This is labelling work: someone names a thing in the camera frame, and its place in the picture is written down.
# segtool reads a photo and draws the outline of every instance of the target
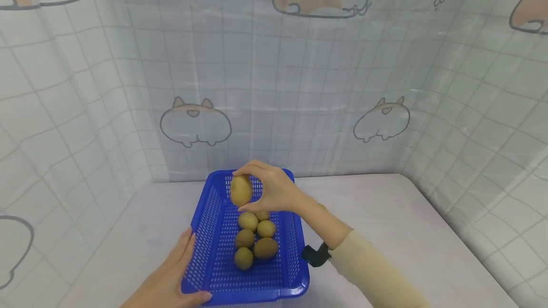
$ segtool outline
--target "hand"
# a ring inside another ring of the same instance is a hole
[[[263,195],[255,202],[239,208],[240,212],[294,212],[306,197],[283,170],[261,161],[252,160],[234,172],[234,176],[253,175],[263,182]]]
[[[190,308],[211,299],[206,291],[185,295],[181,280],[192,258],[196,235],[189,228],[177,241],[166,260],[152,272],[120,308]]]

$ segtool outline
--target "table surface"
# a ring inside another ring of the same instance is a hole
[[[298,178],[297,185],[371,240],[433,308],[517,308],[465,244],[402,175]],[[166,257],[190,225],[204,182],[140,189],[60,308],[117,308]],[[320,238],[303,222],[307,244]],[[312,269],[302,298],[256,307],[371,307],[328,262]]]

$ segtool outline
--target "forearm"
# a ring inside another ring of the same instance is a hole
[[[294,212],[333,250],[331,263],[360,289],[373,307],[430,307],[399,269],[370,242],[305,193],[296,197]]]
[[[302,193],[296,200],[294,212],[303,218],[332,250],[338,248],[352,232],[348,225],[305,193]]]
[[[357,286],[374,308],[430,307],[399,269],[357,232],[331,255],[337,271]]]

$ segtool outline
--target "sleeve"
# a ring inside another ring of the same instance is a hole
[[[357,286],[374,308],[430,308],[403,274],[357,232],[330,253],[339,274]]]

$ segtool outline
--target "backdrop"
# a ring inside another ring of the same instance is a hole
[[[547,307],[547,18],[546,0],[0,0],[0,307],[56,307],[145,183],[250,159],[402,173],[520,307]]]

